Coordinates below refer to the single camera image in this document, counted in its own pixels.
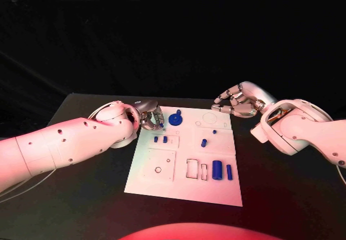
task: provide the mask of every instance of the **white board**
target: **white board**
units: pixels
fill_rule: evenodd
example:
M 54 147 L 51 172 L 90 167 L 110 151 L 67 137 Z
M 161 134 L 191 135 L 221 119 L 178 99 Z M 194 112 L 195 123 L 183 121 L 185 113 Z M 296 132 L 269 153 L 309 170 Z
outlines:
M 159 108 L 164 130 L 139 131 L 123 192 L 242 207 L 229 115 L 206 109 Z M 183 121 L 172 126 L 168 116 L 177 109 Z M 221 180 L 211 179 L 213 160 L 221 161 Z M 230 165 L 232 180 L 227 180 L 226 165 Z

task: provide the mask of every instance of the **black curtain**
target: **black curtain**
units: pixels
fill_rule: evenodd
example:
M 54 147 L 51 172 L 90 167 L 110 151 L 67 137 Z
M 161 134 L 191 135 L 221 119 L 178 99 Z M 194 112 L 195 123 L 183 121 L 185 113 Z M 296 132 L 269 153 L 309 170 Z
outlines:
M 1 135 L 43 127 L 69 93 L 213 99 L 242 81 L 344 118 L 337 9 L 289 1 L 1 1 Z

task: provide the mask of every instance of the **robotic hand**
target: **robotic hand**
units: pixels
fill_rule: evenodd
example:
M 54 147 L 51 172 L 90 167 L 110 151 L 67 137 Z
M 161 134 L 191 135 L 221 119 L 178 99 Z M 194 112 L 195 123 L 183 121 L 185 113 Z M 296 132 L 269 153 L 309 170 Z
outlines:
M 219 105 L 227 97 L 230 106 Z M 314 104 L 301 99 L 276 101 L 249 81 L 230 87 L 213 102 L 211 110 L 240 118 L 260 112 L 250 130 L 260 143 L 269 141 L 286 155 L 311 145 L 335 166 L 346 168 L 346 120 L 332 121 Z
M 113 101 L 87 118 L 0 141 L 0 193 L 37 174 L 79 163 L 108 148 L 128 145 L 139 125 L 145 130 L 159 130 L 162 123 L 157 101 L 136 101 L 132 105 Z

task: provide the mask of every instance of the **black table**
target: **black table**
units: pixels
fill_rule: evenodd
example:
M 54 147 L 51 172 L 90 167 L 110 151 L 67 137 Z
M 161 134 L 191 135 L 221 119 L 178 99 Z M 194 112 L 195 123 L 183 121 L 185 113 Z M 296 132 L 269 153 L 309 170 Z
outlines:
M 86 118 L 110 101 L 141 99 L 70 94 L 48 124 Z M 155 99 L 171 107 L 208 109 L 213 104 L 206 99 Z M 118 239 L 141 229 L 183 222 L 236 226 L 282 239 L 344 238 L 346 186 L 335 166 L 311 147 L 288 156 L 268 142 L 260 144 L 249 132 L 257 121 L 259 116 L 230 116 L 243 207 L 123 193 L 134 140 L 57 169 L 33 190 L 0 204 L 0 238 Z

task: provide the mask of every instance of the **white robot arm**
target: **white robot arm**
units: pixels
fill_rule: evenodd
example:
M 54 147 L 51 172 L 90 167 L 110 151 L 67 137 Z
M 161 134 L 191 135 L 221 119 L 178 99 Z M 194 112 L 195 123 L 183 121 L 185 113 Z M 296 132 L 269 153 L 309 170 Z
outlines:
M 219 105 L 227 97 L 230 106 Z M 276 101 L 249 81 L 230 87 L 214 103 L 211 110 L 240 118 L 262 113 L 250 130 L 260 143 L 269 141 L 286 155 L 311 145 L 335 166 L 346 168 L 346 120 L 332 121 L 314 104 L 301 99 Z
M 162 123 L 157 101 L 138 101 L 132 105 L 113 101 L 89 118 L 72 119 L 0 141 L 0 192 L 37 174 L 89 159 L 108 148 L 128 145 L 136 138 L 139 125 L 146 130 L 158 130 Z

